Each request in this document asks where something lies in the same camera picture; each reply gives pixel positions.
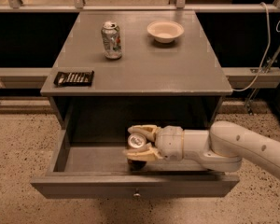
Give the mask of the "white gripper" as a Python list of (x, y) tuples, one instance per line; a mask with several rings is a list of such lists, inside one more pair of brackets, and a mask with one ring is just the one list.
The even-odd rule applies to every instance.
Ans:
[(181, 161), (183, 159), (183, 129), (177, 126), (134, 125), (128, 133), (140, 133), (155, 146), (147, 143), (140, 148), (125, 149), (123, 154), (132, 161)]

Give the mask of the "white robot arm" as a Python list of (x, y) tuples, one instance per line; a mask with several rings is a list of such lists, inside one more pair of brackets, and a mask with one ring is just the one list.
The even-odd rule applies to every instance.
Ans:
[(131, 161), (197, 162), (202, 168), (235, 172), (246, 159), (280, 180), (280, 142), (228, 121), (208, 130), (134, 125), (124, 155)]

